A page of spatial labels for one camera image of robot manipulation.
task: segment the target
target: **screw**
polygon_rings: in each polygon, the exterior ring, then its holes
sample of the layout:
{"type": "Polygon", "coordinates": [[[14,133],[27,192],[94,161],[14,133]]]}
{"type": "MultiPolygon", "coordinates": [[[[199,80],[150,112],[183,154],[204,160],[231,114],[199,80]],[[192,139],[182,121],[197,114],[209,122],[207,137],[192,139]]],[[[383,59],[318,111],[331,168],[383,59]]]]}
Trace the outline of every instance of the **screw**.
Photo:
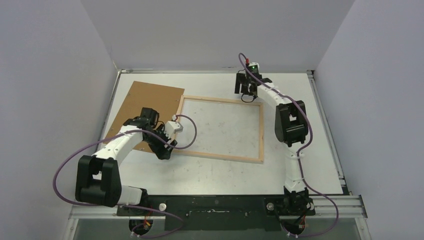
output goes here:
{"type": "Polygon", "coordinates": [[[268,202],[268,204],[266,205],[266,209],[268,209],[269,211],[274,210],[274,203],[268,202]]]}
{"type": "Polygon", "coordinates": [[[159,211],[165,211],[167,209],[167,205],[165,203],[159,204],[159,211]]]}

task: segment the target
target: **cardboard sheet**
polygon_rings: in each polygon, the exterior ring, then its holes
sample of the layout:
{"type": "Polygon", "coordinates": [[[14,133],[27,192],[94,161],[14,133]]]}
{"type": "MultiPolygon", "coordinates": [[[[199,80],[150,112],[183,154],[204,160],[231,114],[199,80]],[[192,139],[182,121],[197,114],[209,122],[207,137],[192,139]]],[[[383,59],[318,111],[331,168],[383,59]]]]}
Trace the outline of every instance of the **cardboard sheet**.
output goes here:
{"type": "MultiPolygon", "coordinates": [[[[106,137],[115,136],[127,119],[140,115],[142,108],[156,110],[159,113],[159,120],[166,123],[177,113],[183,94],[183,88],[139,81],[133,82],[106,137]]],[[[134,149],[148,153],[152,152],[146,142],[136,145],[134,149]]]]}

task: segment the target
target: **white table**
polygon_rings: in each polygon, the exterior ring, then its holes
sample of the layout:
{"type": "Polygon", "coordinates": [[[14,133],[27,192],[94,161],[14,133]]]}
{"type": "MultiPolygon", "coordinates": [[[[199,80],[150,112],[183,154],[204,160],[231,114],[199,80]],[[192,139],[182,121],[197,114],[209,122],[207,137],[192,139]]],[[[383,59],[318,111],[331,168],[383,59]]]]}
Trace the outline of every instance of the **white table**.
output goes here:
{"type": "MultiPolygon", "coordinates": [[[[286,95],[303,100],[314,139],[304,150],[305,179],[324,194],[342,188],[329,140],[305,73],[264,73],[286,95]]],[[[122,73],[116,86],[103,136],[111,127],[134,81],[185,89],[185,95],[240,99],[234,94],[236,73],[122,73]]],[[[264,106],[264,163],[243,163],[171,155],[159,160],[152,153],[133,150],[119,166],[121,183],[147,189],[150,195],[267,195],[283,194],[283,143],[274,134],[275,108],[264,106]]]]}

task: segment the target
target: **light wood frame edge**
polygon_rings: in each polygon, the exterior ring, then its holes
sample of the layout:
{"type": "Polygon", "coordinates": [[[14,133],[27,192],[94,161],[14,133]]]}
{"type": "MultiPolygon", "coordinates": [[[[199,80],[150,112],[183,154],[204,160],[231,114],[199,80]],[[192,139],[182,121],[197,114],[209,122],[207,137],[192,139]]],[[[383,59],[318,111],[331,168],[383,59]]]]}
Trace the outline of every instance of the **light wood frame edge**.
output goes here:
{"type": "Polygon", "coordinates": [[[243,102],[241,100],[236,99],[225,99],[225,98],[215,98],[215,97],[207,97],[207,96],[190,96],[190,95],[182,95],[179,100],[179,106],[176,111],[176,115],[181,114],[184,107],[184,101],[194,100],[201,102],[215,102],[215,103],[224,103],[224,104],[239,104],[239,105],[250,105],[250,106],[259,106],[259,153],[258,158],[254,157],[245,157],[245,156],[233,156],[233,155],[224,155],[224,154],[216,154],[216,153],[206,153],[199,151],[189,151],[189,150],[178,150],[174,149],[172,152],[179,155],[193,156],[193,157],[203,157],[210,159],[220,159],[220,160],[230,160],[236,162],[248,162],[248,163],[259,163],[262,164],[264,162],[264,105],[262,102],[243,102]]]}

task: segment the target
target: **gray wall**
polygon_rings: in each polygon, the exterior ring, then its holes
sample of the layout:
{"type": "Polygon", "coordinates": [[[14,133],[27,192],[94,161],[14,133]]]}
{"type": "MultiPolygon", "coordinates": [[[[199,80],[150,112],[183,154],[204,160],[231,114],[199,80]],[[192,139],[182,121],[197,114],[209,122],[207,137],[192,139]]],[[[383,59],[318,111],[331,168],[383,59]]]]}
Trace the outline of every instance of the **gray wall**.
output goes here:
{"type": "MultiPolygon", "coordinates": [[[[61,239],[71,206],[52,179],[97,140],[116,70],[79,0],[0,7],[0,239],[61,239]]],[[[74,195],[76,164],[59,176],[74,195]]]]}
{"type": "Polygon", "coordinates": [[[354,0],[81,0],[118,68],[315,69],[354,0]]]}
{"type": "Polygon", "coordinates": [[[373,239],[423,239],[424,1],[356,0],[316,70],[373,239]]]}

